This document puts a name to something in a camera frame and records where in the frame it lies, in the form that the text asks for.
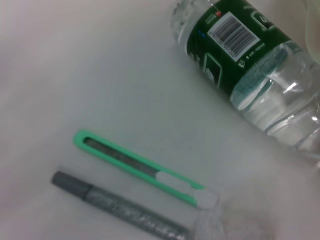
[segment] white surface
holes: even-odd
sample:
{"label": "white surface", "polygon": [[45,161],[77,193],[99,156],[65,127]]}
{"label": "white surface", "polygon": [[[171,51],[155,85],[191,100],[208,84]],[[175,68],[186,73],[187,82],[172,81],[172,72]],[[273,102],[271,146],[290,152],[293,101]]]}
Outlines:
{"label": "white surface", "polygon": [[[304,46],[300,1],[252,2]],[[259,210],[277,240],[319,240],[310,170],[244,122],[177,52],[174,4],[0,2],[1,240],[156,239],[53,187],[58,169],[193,226],[195,209],[77,149],[78,129]]]}

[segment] plastic bottle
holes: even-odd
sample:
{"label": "plastic bottle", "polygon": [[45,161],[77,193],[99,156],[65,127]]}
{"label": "plastic bottle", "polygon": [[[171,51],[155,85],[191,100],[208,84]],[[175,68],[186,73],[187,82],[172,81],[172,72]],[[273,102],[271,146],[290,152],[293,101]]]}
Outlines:
{"label": "plastic bottle", "polygon": [[320,66],[245,0],[181,0],[177,43],[266,135],[320,156]]}

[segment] green bottle label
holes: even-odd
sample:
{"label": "green bottle label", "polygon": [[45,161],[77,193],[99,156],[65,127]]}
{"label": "green bottle label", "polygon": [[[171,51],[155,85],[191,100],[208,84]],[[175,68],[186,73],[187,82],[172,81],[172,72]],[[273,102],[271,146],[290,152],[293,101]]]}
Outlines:
{"label": "green bottle label", "polygon": [[231,96],[254,64],[290,40],[245,0],[221,0],[194,27],[187,54]]}

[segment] gray marker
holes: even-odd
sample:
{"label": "gray marker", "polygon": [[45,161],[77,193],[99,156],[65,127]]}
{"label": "gray marker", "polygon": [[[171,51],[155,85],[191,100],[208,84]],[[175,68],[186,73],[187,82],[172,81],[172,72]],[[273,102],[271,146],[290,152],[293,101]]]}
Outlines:
{"label": "gray marker", "polygon": [[57,172],[52,183],[84,202],[165,240],[189,240],[189,231],[176,223],[106,190]]}

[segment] clear plastic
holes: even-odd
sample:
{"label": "clear plastic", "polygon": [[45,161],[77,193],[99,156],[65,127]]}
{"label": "clear plastic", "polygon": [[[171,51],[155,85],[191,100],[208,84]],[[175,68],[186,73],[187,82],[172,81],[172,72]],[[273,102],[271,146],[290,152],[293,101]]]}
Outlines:
{"label": "clear plastic", "polygon": [[179,0],[172,14],[171,28],[177,43],[187,47],[189,36],[203,14],[219,0]]}
{"label": "clear plastic", "polygon": [[[184,49],[198,20],[216,2],[179,1],[171,27],[177,43]],[[313,23],[320,23],[317,18],[320,15],[314,13],[319,11],[319,2],[306,0],[309,18],[313,12]],[[319,29],[309,29],[308,32],[316,36]],[[315,44],[316,48],[320,47],[319,43]],[[246,73],[234,88],[230,100],[250,123],[266,135],[318,159],[320,66],[315,61],[317,49],[313,49],[312,58],[291,41],[279,45]]]}

